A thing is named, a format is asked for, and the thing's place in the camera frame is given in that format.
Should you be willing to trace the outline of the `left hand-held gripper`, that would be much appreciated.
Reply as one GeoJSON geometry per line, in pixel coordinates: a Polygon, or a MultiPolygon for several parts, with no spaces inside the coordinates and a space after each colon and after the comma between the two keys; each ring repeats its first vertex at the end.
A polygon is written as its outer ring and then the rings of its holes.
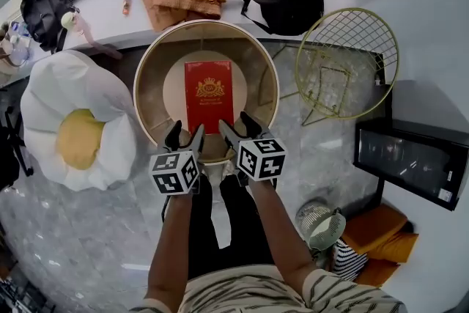
{"type": "Polygon", "coordinates": [[[149,178],[163,195],[197,194],[199,192],[198,159],[204,146],[204,125],[195,129],[188,148],[180,148],[182,122],[177,120],[167,128],[155,155],[149,160],[149,178]]]}

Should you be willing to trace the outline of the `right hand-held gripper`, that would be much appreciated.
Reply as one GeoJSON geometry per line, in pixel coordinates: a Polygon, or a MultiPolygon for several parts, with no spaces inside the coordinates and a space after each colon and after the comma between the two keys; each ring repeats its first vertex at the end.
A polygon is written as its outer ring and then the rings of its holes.
{"type": "Polygon", "coordinates": [[[249,139],[240,141],[240,135],[224,119],[218,122],[219,133],[229,148],[237,150],[236,167],[253,181],[279,178],[284,169],[287,149],[282,140],[273,138],[269,127],[260,119],[241,111],[249,139]]]}

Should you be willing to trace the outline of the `red book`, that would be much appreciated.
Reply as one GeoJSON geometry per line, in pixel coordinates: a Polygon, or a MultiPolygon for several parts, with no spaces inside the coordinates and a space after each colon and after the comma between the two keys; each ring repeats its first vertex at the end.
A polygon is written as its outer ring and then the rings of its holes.
{"type": "Polygon", "coordinates": [[[234,123],[230,61],[185,63],[185,100],[188,131],[199,125],[206,134],[218,134],[222,119],[234,123]]]}

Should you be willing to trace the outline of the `white flower-shaped beanbag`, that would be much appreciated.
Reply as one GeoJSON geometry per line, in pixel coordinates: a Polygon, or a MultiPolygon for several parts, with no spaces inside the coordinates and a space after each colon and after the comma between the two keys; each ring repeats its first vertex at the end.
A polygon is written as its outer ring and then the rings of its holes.
{"type": "Polygon", "coordinates": [[[26,148],[49,180],[104,191],[129,178],[137,154],[130,92],[87,55],[66,50],[35,63],[21,114],[26,148]]]}

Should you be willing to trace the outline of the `person's left forearm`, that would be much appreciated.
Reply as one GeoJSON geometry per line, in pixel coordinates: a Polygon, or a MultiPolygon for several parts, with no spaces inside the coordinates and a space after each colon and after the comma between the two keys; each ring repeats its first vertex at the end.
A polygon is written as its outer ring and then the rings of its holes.
{"type": "Polygon", "coordinates": [[[188,282],[188,248],[192,196],[172,196],[149,269],[147,298],[177,313],[188,282]]]}

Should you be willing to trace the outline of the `person's right forearm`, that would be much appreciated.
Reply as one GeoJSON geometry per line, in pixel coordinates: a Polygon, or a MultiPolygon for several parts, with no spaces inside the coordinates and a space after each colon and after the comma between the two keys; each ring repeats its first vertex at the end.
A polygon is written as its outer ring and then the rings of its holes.
{"type": "Polygon", "coordinates": [[[306,277],[317,267],[272,183],[249,181],[270,253],[284,281],[298,294],[306,277]]]}

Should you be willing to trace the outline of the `round beige side table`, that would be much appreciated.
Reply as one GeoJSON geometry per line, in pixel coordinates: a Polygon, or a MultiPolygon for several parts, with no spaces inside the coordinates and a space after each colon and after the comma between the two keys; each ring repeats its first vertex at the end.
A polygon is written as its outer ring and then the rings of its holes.
{"type": "Polygon", "coordinates": [[[156,144],[171,123],[182,122],[187,142],[186,62],[229,60],[232,63],[234,128],[246,111],[272,125],[278,111],[277,69],[266,48],[246,30],[224,21],[197,20],[163,32],[145,51],[136,70],[133,102],[147,138],[156,144]]]}

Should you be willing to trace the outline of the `person's black trousers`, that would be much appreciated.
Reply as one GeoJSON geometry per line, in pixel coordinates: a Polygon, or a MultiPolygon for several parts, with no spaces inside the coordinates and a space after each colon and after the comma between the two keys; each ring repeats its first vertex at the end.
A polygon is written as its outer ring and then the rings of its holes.
{"type": "Polygon", "coordinates": [[[213,226],[213,190],[200,176],[199,193],[192,198],[188,243],[188,278],[248,265],[274,263],[255,201],[234,175],[225,177],[220,192],[231,227],[230,244],[220,248],[213,226]]]}

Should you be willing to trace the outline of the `grey-green mesh basket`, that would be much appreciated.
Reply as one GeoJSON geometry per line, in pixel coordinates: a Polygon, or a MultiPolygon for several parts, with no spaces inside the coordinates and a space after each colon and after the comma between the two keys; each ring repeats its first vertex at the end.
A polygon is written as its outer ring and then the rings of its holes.
{"type": "Polygon", "coordinates": [[[324,251],[342,236],[346,218],[339,207],[330,208],[320,200],[310,200],[300,207],[295,223],[310,249],[324,251]]]}

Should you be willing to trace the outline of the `white window ledge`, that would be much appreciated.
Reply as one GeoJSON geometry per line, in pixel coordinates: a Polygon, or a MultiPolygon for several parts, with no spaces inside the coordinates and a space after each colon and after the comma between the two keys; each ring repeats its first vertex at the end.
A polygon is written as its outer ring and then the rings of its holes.
{"type": "MultiPolygon", "coordinates": [[[[75,0],[74,3],[81,11],[81,16],[89,25],[92,36],[97,43],[110,45],[117,50],[151,44],[160,32],[157,33],[153,30],[143,1],[131,0],[129,16],[122,14],[123,1],[75,0]]],[[[285,37],[268,34],[240,14],[242,5],[242,0],[226,0],[222,5],[220,21],[239,26],[257,39],[302,39],[303,35],[285,37]]],[[[75,32],[67,33],[64,49],[75,49],[87,51],[87,54],[94,54],[85,37],[75,32]]],[[[26,78],[35,62],[51,55],[49,52],[43,51],[34,41],[30,43],[30,53],[30,59],[23,63],[8,81],[0,75],[0,88],[26,78]]]]}

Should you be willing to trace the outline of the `person's striped shirt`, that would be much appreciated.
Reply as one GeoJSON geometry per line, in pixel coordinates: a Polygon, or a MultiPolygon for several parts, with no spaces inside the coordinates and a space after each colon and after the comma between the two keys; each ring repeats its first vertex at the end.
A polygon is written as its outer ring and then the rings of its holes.
{"type": "Polygon", "coordinates": [[[273,265],[220,270],[188,282],[177,313],[407,313],[381,289],[316,269],[301,293],[273,265]]]}

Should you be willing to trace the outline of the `clear bottle pale green lid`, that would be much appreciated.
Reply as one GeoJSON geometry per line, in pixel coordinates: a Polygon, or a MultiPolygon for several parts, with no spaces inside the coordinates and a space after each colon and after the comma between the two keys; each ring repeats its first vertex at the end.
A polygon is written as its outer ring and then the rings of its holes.
{"type": "Polygon", "coordinates": [[[83,35],[89,43],[92,41],[92,34],[90,32],[89,25],[79,11],[66,12],[62,16],[61,25],[69,32],[83,35]]]}

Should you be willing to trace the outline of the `black white striped cloth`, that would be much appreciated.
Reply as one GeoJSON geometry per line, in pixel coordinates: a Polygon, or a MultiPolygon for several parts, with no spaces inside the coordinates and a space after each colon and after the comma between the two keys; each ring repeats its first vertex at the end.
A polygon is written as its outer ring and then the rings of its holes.
{"type": "Polygon", "coordinates": [[[344,280],[354,281],[367,260],[367,254],[358,254],[342,239],[338,239],[333,247],[332,272],[344,280]]]}

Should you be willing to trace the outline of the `black glass cabinet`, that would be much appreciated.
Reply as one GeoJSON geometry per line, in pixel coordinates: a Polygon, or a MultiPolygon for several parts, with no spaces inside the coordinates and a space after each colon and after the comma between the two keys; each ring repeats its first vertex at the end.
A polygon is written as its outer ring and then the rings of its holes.
{"type": "Polygon", "coordinates": [[[469,133],[397,119],[359,122],[353,164],[453,211],[469,174],[469,133]]]}

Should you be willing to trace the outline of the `black office chair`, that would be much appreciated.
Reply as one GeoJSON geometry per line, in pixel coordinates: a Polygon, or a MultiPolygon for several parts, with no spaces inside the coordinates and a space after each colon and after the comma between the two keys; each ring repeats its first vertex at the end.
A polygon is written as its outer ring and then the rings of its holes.
{"type": "Polygon", "coordinates": [[[13,125],[10,119],[13,111],[13,106],[7,107],[4,113],[5,126],[0,120],[0,192],[13,186],[13,183],[19,178],[20,169],[27,177],[34,174],[34,169],[26,166],[21,152],[21,148],[26,146],[20,137],[22,116],[21,113],[18,113],[13,125]]]}

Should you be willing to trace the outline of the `clear water bottle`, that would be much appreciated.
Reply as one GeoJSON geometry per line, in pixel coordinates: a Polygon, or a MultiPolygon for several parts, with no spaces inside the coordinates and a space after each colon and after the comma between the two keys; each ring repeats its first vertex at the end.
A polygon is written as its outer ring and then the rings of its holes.
{"type": "Polygon", "coordinates": [[[12,21],[10,23],[10,31],[13,34],[17,34],[19,36],[30,37],[29,31],[27,29],[27,25],[23,21],[21,22],[12,21]]]}
{"type": "Polygon", "coordinates": [[[15,66],[21,66],[29,60],[30,42],[31,39],[26,36],[11,36],[12,51],[10,53],[10,60],[15,66]]]}

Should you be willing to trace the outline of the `black bag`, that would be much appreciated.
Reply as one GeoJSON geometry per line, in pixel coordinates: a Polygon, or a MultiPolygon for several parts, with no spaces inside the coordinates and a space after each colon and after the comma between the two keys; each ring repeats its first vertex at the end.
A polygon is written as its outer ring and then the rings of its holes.
{"type": "Polygon", "coordinates": [[[20,10],[29,34],[43,51],[54,54],[63,49],[67,31],[62,16],[78,10],[71,0],[22,0],[20,10]]]}

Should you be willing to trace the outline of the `beige tote bag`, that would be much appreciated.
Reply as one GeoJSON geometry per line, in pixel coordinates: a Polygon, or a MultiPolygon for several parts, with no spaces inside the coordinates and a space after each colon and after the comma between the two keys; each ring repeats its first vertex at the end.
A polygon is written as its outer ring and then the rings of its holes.
{"type": "Polygon", "coordinates": [[[18,57],[14,46],[4,38],[0,41],[0,73],[13,76],[18,73],[23,61],[18,57]]]}

